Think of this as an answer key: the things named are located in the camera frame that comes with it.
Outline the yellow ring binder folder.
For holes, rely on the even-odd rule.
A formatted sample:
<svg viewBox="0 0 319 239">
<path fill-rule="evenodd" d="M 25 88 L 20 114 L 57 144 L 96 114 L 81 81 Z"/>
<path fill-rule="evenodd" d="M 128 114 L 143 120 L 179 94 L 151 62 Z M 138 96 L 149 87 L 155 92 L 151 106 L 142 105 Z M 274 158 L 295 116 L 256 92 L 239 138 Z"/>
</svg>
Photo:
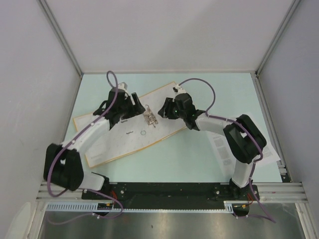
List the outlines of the yellow ring binder folder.
<svg viewBox="0 0 319 239">
<path fill-rule="evenodd" d="M 140 98 L 142 105 L 149 105 L 155 114 L 156 128 L 145 122 L 143 114 L 122 119 L 113 128 L 107 122 L 96 123 L 75 141 L 82 162 L 93 168 L 115 159 L 133 154 L 152 146 L 186 128 L 183 120 L 163 119 L 158 111 L 166 98 L 174 98 L 175 82 L 166 84 Z"/>
</svg>

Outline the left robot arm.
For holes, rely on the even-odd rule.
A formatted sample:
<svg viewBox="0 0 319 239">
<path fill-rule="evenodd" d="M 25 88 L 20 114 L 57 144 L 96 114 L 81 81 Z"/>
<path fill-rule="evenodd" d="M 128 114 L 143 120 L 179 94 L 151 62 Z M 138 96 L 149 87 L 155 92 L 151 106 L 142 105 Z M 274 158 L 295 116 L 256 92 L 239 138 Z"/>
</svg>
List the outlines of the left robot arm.
<svg viewBox="0 0 319 239">
<path fill-rule="evenodd" d="M 82 157 L 88 149 L 121 120 L 141 115 L 145 111 L 136 93 L 115 88 L 109 92 L 92 114 L 91 121 L 73 139 L 61 144 L 50 144 L 46 150 L 43 179 L 49 188 L 55 184 L 64 190 L 93 190 L 99 199 L 109 196 L 110 186 L 105 184 L 105 176 L 85 171 Z"/>
</svg>

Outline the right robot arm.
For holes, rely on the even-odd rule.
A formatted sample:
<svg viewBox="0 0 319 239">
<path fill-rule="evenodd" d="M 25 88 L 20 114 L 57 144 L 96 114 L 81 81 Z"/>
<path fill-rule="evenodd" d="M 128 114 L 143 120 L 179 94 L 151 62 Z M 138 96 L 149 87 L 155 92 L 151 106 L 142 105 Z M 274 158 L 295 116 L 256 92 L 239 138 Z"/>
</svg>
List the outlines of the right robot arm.
<svg viewBox="0 0 319 239">
<path fill-rule="evenodd" d="M 209 115 L 193 104 L 188 93 L 166 98 L 158 114 L 164 119 L 182 119 L 190 130 L 207 131 L 224 136 L 236 159 L 234 173 L 229 181 L 230 195 L 241 200 L 251 187 L 256 162 L 263 158 L 267 141 L 253 120 L 246 114 L 235 119 Z"/>
</svg>

